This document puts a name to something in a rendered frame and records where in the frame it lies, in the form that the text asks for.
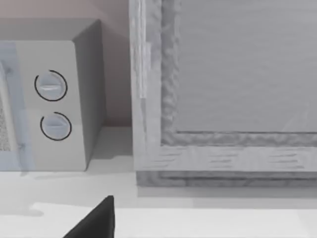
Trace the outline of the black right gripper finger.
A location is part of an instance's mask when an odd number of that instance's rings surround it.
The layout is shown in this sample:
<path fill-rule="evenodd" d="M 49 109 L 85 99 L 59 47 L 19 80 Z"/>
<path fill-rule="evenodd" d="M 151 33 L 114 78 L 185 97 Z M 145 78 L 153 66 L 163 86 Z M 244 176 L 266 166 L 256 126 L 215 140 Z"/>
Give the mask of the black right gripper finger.
<path fill-rule="evenodd" d="M 107 196 L 62 238 L 114 238 L 114 196 Z"/>

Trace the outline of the large pale microwave knob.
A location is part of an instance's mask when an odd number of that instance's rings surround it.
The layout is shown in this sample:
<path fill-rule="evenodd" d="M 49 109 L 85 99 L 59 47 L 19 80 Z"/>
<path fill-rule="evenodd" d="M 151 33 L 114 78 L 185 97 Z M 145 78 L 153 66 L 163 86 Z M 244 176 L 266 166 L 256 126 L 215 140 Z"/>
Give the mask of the large pale microwave knob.
<path fill-rule="evenodd" d="M 66 96 L 68 85 L 61 73 L 48 70 L 35 77 L 34 88 L 42 99 L 57 102 Z"/>

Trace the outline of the pale blue microwave door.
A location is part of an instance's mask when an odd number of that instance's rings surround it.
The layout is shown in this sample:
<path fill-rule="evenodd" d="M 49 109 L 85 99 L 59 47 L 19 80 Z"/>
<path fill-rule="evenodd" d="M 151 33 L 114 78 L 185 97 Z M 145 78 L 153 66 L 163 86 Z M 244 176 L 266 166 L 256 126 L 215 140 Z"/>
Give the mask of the pale blue microwave door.
<path fill-rule="evenodd" d="M 35 169 L 16 43 L 0 41 L 0 171 Z"/>

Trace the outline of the pale microwave oven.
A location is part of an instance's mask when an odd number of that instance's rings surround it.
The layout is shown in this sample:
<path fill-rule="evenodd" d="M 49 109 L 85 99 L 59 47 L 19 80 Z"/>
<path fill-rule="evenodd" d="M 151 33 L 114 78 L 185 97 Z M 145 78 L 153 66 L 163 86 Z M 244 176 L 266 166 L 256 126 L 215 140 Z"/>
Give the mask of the pale microwave oven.
<path fill-rule="evenodd" d="M 33 171 L 85 171 L 105 119 L 101 22 L 91 18 L 0 18 L 0 41 L 16 43 L 35 163 Z M 48 70 L 67 81 L 66 96 L 49 102 L 34 88 Z M 63 141 L 46 138 L 43 116 L 59 112 L 72 132 Z"/>

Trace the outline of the small pale microwave knob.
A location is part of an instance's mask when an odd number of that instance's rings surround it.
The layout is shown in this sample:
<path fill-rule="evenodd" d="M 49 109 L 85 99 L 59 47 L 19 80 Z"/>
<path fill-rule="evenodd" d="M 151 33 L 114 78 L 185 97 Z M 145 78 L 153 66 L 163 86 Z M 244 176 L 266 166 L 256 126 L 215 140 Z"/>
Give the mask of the small pale microwave knob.
<path fill-rule="evenodd" d="M 67 116 L 59 112 L 45 115 L 40 120 L 43 135 L 53 141 L 63 141 L 72 132 L 72 124 Z"/>

